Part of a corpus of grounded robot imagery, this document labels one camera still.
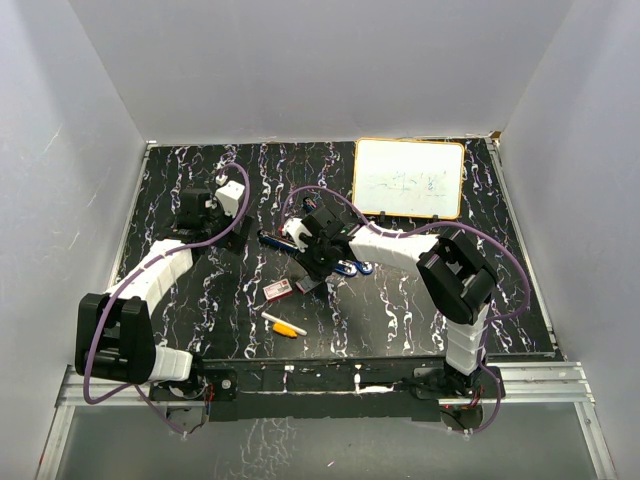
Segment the staple tray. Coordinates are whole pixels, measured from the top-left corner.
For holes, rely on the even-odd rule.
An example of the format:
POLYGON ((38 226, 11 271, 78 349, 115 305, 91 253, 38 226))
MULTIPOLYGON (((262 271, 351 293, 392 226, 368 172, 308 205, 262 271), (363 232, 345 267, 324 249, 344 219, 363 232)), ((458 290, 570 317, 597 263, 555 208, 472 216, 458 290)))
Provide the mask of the staple tray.
POLYGON ((296 288, 302 293, 307 294, 315 289, 320 284, 320 281, 314 280, 311 276, 306 275, 303 278, 295 282, 296 288))

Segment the red white staple box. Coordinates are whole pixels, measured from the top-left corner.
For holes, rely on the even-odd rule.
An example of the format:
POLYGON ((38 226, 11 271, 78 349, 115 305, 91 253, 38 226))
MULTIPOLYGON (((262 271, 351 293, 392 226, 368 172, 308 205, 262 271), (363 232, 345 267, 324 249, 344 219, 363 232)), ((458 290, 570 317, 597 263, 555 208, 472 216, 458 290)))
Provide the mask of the red white staple box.
POLYGON ((291 287, 291 284, 287 279, 279 280, 263 288, 264 297, 268 302, 286 297, 292 292, 293 288, 291 287))

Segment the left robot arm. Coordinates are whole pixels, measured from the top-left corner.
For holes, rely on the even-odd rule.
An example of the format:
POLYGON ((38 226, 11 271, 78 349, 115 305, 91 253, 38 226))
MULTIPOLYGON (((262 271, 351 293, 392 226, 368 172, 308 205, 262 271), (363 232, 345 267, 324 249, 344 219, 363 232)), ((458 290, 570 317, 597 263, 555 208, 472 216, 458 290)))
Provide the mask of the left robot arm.
POLYGON ((230 181, 214 192, 192 188, 179 195, 175 217, 162 228, 148 254, 104 293, 85 295, 78 309, 75 370, 125 384, 169 381, 194 399, 207 376, 193 355, 155 343, 151 317, 177 280, 215 246, 238 253, 252 219, 244 216, 246 187, 230 181))

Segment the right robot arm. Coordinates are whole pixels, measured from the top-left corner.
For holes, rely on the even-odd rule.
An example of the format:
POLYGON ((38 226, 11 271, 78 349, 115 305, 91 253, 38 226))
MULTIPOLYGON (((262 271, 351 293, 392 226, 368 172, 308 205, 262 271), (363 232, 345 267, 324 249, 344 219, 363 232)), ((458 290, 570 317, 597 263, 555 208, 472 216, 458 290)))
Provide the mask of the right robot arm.
POLYGON ((448 325, 447 388, 466 397, 480 387, 481 343, 498 278, 462 230, 408 235, 361 222, 347 224, 320 207, 303 218, 286 220, 282 232, 294 241, 296 261, 316 282, 325 280, 345 260, 393 267, 420 277, 448 325))

